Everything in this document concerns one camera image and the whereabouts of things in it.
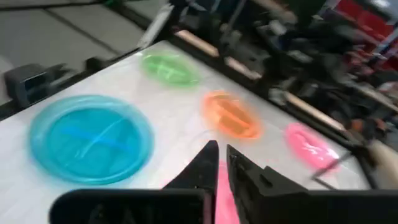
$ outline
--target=white table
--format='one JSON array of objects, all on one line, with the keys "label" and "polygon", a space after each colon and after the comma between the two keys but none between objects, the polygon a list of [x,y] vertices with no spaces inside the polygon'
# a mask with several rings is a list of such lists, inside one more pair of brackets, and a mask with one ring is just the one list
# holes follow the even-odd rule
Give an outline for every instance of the white table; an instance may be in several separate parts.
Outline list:
[{"label": "white table", "polygon": [[[185,55],[201,77],[200,84],[193,88],[171,88],[149,78],[140,69],[142,53],[136,53],[0,122],[0,223],[46,223],[47,212],[59,195],[87,187],[48,175],[30,158],[27,145],[32,119],[52,102],[74,95],[98,94],[122,99],[139,108],[154,129],[155,153],[147,165],[127,180],[101,187],[160,189],[209,140],[215,139],[221,159],[226,158],[226,144],[230,144],[261,167],[271,166],[309,189],[323,189],[310,180],[315,170],[298,160],[284,140],[284,129],[297,122],[295,119],[167,42],[151,49]],[[239,142],[209,129],[201,115],[202,100],[208,92],[220,89],[239,96],[254,109],[265,127],[262,138],[252,143]],[[328,143],[337,154],[346,153],[337,144]],[[352,159],[323,180],[339,189],[366,189],[368,186],[360,173]]]}]

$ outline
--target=pink plate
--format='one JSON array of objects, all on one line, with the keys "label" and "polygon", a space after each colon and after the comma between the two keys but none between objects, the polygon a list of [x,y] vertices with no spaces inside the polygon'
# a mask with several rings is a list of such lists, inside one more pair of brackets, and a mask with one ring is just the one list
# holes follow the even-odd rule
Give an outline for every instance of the pink plate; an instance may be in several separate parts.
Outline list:
[{"label": "pink plate", "polygon": [[338,154],[319,135],[302,124],[290,124],[285,136],[299,158],[316,169],[325,168],[338,159]]},{"label": "pink plate", "polygon": [[216,224],[239,224],[234,197],[229,187],[227,165],[222,161],[218,166]]}]

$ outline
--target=blue plate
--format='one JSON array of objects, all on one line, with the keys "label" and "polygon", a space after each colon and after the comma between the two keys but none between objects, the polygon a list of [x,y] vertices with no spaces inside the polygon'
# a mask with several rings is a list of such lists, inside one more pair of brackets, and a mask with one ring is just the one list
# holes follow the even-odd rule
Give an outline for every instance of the blue plate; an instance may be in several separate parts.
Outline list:
[{"label": "blue plate", "polygon": [[51,174],[84,184],[130,177],[148,160],[154,137],[131,105],[98,95],[56,101],[32,122],[34,157]]}]

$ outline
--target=orange plate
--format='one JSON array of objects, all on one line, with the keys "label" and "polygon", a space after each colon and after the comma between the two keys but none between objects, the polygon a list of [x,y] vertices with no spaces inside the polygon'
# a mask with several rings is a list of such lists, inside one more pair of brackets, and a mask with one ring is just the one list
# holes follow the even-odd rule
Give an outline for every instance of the orange plate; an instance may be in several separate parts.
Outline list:
[{"label": "orange plate", "polygon": [[214,91],[205,96],[205,118],[221,132],[239,139],[257,139],[261,129],[257,118],[234,96]]}]

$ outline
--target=green plate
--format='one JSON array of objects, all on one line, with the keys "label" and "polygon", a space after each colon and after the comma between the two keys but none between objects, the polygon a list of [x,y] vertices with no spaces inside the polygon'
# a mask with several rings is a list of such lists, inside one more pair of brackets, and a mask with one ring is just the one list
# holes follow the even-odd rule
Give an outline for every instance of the green plate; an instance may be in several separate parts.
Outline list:
[{"label": "green plate", "polygon": [[170,85],[192,86],[199,82],[198,75],[181,55],[150,53],[144,57],[142,67],[146,74]]}]

